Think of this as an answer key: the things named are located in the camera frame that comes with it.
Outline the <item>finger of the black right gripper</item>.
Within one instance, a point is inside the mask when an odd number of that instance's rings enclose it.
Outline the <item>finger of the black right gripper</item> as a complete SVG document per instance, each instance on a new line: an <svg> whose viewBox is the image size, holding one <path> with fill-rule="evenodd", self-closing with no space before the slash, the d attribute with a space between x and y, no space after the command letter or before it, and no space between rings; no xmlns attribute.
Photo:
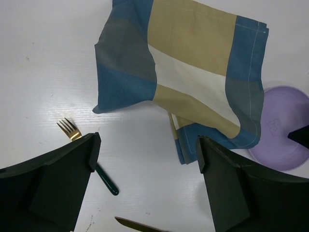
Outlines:
<svg viewBox="0 0 309 232"><path fill-rule="evenodd" d="M288 138L306 148L309 148L309 125L290 132Z"/></svg>

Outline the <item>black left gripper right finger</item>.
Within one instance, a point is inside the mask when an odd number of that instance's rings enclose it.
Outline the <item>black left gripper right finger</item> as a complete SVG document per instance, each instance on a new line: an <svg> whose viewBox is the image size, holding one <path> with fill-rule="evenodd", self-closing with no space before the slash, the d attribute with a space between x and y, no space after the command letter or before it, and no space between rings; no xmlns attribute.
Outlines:
<svg viewBox="0 0 309 232"><path fill-rule="evenodd" d="M309 181L245 158L212 139L197 139L217 232L306 232Z"/></svg>

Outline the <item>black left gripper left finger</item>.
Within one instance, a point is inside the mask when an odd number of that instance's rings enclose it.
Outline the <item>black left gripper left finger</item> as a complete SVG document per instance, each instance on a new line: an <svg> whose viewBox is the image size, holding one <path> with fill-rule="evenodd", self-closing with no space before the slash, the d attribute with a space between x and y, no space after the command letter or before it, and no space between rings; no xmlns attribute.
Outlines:
<svg viewBox="0 0 309 232"><path fill-rule="evenodd" d="M101 138L89 133L69 144L0 171L2 232L72 232Z"/></svg>

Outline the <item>purple plastic plate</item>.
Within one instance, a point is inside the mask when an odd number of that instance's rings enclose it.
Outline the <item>purple plastic plate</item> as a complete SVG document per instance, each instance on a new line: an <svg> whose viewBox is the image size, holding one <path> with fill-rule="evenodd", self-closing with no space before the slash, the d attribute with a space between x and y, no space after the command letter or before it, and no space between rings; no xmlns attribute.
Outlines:
<svg viewBox="0 0 309 232"><path fill-rule="evenodd" d="M309 124L309 97L301 90L279 86L265 91L259 143L249 149L260 164L289 171L309 159L309 150L288 134Z"/></svg>

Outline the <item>blue beige checked cloth napkin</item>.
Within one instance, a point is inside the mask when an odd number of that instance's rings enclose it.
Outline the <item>blue beige checked cloth napkin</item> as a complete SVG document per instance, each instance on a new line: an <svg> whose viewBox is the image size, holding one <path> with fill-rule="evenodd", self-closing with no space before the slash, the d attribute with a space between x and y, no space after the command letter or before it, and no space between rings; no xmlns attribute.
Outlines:
<svg viewBox="0 0 309 232"><path fill-rule="evenodd" d="M228 149L261 138L268 28L194 0L114 0L95 44L94 113L151 101L169 114L181 164L198 136Z"/></svg>

